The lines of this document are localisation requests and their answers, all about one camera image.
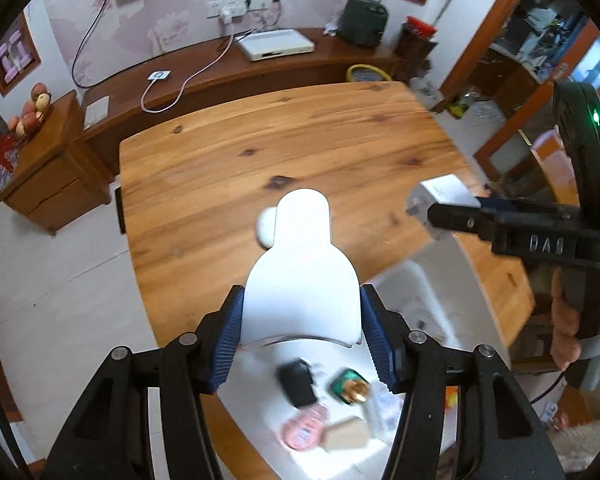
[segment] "finger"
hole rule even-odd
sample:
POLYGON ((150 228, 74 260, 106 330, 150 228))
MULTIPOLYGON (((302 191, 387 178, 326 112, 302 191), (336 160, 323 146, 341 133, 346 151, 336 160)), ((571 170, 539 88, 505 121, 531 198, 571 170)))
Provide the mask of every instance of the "finger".
POLYGON ((551 304, 551 320, 554 327, 568 335, 576 335, 580 328, 580 314, 560 297, 554 298, 551 304))
POLYGON ((582 347, 576 338, 554 328, 552 341, 552 356, 555 363, 564 370, 580 358, 582 347))
POLYGON ((562 272, 560 269, 554 270, 554 275, 551 278, 551 295, 553 298, 564 297, 564 287, 562 286, 562 272))

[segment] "white router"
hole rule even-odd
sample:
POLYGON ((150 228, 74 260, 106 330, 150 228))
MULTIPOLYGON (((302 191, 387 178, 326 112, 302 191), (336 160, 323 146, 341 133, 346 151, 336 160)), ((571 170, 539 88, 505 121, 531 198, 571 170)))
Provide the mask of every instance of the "white router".
POLYGON ((256 32, 238 42, 245 56, 252 61, 271 57, 305 54, 315 50, 315 43, 294 28, 256 32))

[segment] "red gift box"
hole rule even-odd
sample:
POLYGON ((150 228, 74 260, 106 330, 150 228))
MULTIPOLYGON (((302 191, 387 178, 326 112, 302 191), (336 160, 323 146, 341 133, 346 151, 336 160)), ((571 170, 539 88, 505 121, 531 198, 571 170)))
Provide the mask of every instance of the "red gift box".
POLYGON ((19 155, 20 143, 14 137, 0 134, 0 192, 11 180, 19 155))

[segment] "wallpaper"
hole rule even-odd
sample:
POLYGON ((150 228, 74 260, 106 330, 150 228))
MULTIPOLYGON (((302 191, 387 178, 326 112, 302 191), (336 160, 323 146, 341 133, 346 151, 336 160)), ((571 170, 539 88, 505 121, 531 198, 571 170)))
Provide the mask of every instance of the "wallpaper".
MULTIPOLYGON (((62 57, 71 69, 80 41, 104 0, 44 0, 62 57)), ((76 63, 83 85, 160 54, 225 35, 217 18, 206 18, 212 0, 107 0, 106 9, 76 63)), ((279 27, 323 27, 337 18, 347 0, 281 0, 279 27)), ((237 18, 236 29, 272 23, 277 6, 237 18)))

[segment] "green perfume bottle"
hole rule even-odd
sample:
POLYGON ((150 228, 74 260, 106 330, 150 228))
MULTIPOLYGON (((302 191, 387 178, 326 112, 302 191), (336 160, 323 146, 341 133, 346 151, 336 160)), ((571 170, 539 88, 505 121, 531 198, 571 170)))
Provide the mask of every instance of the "green perfume bottle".
POLYGON ((365 402, 369 394, 369 383, 357 371, 344 369, 330 384, 331 394, 346 404, 365 402))

